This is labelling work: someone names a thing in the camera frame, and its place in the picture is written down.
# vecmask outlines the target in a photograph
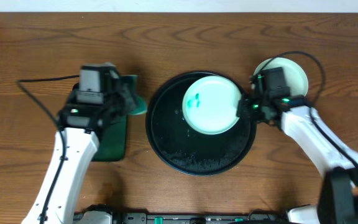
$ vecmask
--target wood grain surface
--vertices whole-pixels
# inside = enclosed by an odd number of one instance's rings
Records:
[[[147,101],[179,73],[212,70],[245,89],[260,62],[289,50],[317,56],[326,89],[316,105],[326,124],[358,151],[358,14],[0,13],[0,223],[30,210],[52,155],[55,128],[15,86],[19,78],[78,74],[83,63],[113,62],[138,74]],[[318,69],[307,72],[308,95]],[[54,113],[76,80],[27,84]],[[130,117],[126,157],[91,163],[76,208],[108,203],[164,213],[248,213],[316,203],[321,177],[298,145],[260,124],[248,155],[212,177],[181,174],[153,152],[145,116]]]

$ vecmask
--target black cable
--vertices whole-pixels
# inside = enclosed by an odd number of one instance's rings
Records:
[[[21,83],[22,82],[48,82],[48,81],[58,81],[58,80],[64,80],[64,79],[68,79],[68,78],[78,78],[79,75],[71,75],[71,76],[67,76],[67,77],[58,77],[58,78],[40,78],[40,79],[33,79],[33,80],[17,80],[16,84],[17,86],[27,95],[29,96],[38,106],[41,107],[41,109],[48,115],[48,117],[52,120],[52,122],[54,123],[54,125],[56,126],[59,135],[60,135],[60,139],[62,140],[62,156],[60,158],[60,163],[59,166],[56,170],[56,174],[55,177],[52,180],[52,183],[50,185],[48,194],[45,198],[45,202],[44,202],[44,206],[42,207],[42,212],[40,215],[40,224],[43,224],[45,221],[45,214],[47,212],[48,209],[48,204],[49,204],[49,200],[50,197],[52,196],[53,193],[53,189],[55,188],[57,179],[59,178],[59,174],[60,171],[62,170],[63,167],[63,163],[65,161],[66,158],[66,140],[63,137],[63,133],[62,133],[62,129],[59,127],[59,123],[58,121],[55,119],[55,117],[51,114],[51,112],[41,103],[41,101],[39,101],[32,93],[30,93],[29,90],[27,90]]]
[[[318,101],[318,98],[320,97],[321,92],[324,90],[325,84],[326,84],[326,72],[324,71],[324,67],[322,66],[322,64],[320,63],[320,61],[313,55],[306,53],[306,52],[302,52],[302,51],[291,51],[291,52],[284,52],[281,54],[278,54],[276,56],[274,56],[272,59],[270,59],[264,66],[262,66],[262,68],[257,72],[257,75],[261,73],[261,71],[274,59],[282,57],[284,55],[290,55],[290,54],[300,54],[300,55],[304,55],[309,57],[310,59],[312,59],[315,64],[318,66],[318,68],[320,69],[320,73],[321,73],[321,84],[320,84],[320,88],[314,98],[314,100],[311,102],[311,106],[309,109],[309,115],[310,115],[310,119],[311,122],[314,124],[314,126],[316,126],[317,130],[328,140],[329,143],[331,143],[336,150],[338,150],[339,153],[341,153],[346,159],[348,159],[353,165],[354,167],[358,170],[358,163],[348,154],[345,152],[344,149],[342,149],[340,146],[338,146],[338,144],[336,144],[336,142],[334,142],[318,125],[317,122],[315,121],[315,118],[312,114],[312,109],[314,108],[316,102]]]

